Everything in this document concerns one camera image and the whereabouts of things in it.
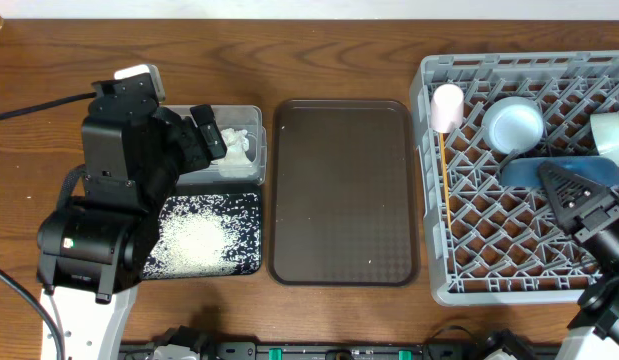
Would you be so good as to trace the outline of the white napkin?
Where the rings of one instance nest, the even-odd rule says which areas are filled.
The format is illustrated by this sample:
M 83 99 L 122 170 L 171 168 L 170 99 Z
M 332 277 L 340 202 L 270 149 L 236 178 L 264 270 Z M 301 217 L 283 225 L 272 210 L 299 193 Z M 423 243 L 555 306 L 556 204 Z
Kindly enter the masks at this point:
M 250 143 L 247 138 L 247 130 L 227 128 L 221 131 L 223 141 L 227 147 L 226 155 L 216 161 L 221 167 L 250 165 L 251 160 L 247 157 Z

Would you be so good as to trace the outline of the dark blue plate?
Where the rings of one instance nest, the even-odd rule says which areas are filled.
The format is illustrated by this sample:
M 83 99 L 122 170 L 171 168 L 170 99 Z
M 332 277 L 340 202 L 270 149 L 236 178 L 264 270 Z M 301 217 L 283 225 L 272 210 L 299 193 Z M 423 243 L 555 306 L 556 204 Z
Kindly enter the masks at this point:
M 501 186 L 540 188 L 542 186 L 538 169 L 544 162 L 550 162 L 570 170 L 588 180 L 609 187 L 619 186 L 619 168 L 607 158 L 600 156 L 563 156 L 518 158 L 501 169 Z

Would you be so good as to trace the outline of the mint green bowl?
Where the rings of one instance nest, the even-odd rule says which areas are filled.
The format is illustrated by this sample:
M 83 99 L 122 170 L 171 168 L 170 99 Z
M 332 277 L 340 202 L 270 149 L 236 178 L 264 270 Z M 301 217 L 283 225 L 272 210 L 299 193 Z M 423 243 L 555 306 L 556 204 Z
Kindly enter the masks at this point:
M 590 127 L 598 154 L 619 166 L 619 113 L 592 114 Z

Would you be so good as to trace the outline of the light blue bowl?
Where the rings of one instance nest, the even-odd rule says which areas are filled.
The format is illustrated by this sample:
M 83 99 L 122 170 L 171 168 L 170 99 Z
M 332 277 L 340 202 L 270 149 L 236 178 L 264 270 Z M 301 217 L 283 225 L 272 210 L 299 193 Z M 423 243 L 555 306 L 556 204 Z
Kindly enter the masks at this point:
M 482 119 L 484 141 L 502 154 L 524 153 L 541 140 L 544 121 L 537 104 L 523 97 L 495 102 Z

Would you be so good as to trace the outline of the wooden chopstick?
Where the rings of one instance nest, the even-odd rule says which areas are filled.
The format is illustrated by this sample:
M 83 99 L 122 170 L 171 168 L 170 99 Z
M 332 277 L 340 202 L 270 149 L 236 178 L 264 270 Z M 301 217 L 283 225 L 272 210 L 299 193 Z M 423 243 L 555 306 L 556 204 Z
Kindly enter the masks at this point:
M 450 214 L 450 200 L 449 200 L 449 185 L 448 185 L 448 173 L 445 153 L 444 134 L 438 133 L 439 147 L 440 147 L 440 165 L 443 179 L 443 195 L 445 201 L 445 212 L 447 228 L 451 231 L 451 214 Z

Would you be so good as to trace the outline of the pink cup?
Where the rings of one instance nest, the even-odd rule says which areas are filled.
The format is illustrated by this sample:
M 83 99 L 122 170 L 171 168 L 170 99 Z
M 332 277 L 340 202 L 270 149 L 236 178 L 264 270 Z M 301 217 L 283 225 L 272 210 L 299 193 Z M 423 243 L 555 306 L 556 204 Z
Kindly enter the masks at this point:
M 437 87 L 431 98 L 430 126 L 438 133 L 451 133 L 463 120 L 464 93 L 455 84 Z

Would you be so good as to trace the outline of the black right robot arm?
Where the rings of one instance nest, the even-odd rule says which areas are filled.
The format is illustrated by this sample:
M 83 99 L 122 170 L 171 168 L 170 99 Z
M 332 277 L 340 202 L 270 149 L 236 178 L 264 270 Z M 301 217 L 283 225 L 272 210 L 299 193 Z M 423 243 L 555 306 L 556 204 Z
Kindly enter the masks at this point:
M 552 162 L 538 175 L 562 232 L 598 263 L 602 277 L 578 298 L 561 360 L 619 359 L 619 197 L 609 187 Z

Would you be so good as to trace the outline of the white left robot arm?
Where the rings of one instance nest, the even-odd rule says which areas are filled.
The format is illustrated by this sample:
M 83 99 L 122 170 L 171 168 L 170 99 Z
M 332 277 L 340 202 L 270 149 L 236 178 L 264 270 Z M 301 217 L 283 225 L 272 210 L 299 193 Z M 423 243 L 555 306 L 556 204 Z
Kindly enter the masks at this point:
M 164 203 L 181 175 L 227 152 L 211 106 L 179 115 L 147 74 L 93 88 L 84 162 L 38 231 L 44 359 L 117 357 Z

